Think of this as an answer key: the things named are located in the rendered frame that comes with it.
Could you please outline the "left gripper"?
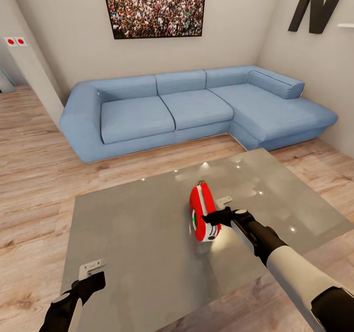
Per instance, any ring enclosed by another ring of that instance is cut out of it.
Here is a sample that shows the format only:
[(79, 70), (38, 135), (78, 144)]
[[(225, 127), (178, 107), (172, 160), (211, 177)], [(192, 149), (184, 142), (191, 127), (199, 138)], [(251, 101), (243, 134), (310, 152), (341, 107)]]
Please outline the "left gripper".
[(104, 272), (102, 271), (97, 274), (93, 274), (86, 279), (75, 281), (72, 283), (72, 289), (80, 285), (83, 285), (87, 288), (89, 299), (94, 292), (102, 290), (106, 286)]

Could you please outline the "radio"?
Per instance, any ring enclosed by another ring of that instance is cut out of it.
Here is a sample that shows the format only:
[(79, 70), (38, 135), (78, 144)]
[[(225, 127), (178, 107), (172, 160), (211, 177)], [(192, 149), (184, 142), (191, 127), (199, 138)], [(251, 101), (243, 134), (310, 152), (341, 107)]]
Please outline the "radio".
[(207, 216), (216, 211), (211, 191), (206, 183), (200, 181), (200, 184), (192, 189), (190, 206), (197, 239), (201, 242), (214, 241), (222, 228), (221, 224), (212, 226), (202, 219), (202, 215)]

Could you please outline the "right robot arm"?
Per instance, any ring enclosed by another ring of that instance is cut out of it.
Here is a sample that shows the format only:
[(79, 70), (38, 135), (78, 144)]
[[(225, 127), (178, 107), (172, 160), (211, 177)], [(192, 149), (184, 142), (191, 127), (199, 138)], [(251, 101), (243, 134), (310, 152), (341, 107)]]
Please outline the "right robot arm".
[(354, 293), (314, 267), (248, 210), (231, 211), (224, 206), (231, 201), (231, 196), (216, 200), (216, 211), (202, 219), (234, 230), (260, 257), (314, 332), (354, 332)]

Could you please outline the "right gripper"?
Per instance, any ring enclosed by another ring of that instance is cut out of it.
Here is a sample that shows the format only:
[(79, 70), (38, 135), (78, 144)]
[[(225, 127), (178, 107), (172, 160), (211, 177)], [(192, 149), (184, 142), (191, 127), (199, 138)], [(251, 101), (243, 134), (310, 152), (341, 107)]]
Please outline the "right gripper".
[(231, 208), (225, 207), (224, 210), (214, 211), (209, 213), (207, 216), (202, 215), (202, 219), (205, 221), (205, 223), (210, 223), (212, 226), (216, 226), (218, 224), (226, 225), (224, 222), (224, 215), (229, 211), (231, 211)]

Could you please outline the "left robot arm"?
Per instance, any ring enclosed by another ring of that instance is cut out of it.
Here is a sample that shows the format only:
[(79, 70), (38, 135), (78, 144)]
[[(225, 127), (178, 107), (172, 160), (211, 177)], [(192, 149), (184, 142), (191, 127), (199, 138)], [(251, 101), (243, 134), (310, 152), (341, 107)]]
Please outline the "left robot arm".
[(106, 286), (103, 271), (93, 275), (90, 272), (106, 265), (106, 259), (99, 259), (80, 266), (79, 280), (51, 303), (39, 332), (76, 332), (82, 305), (94, 292)]

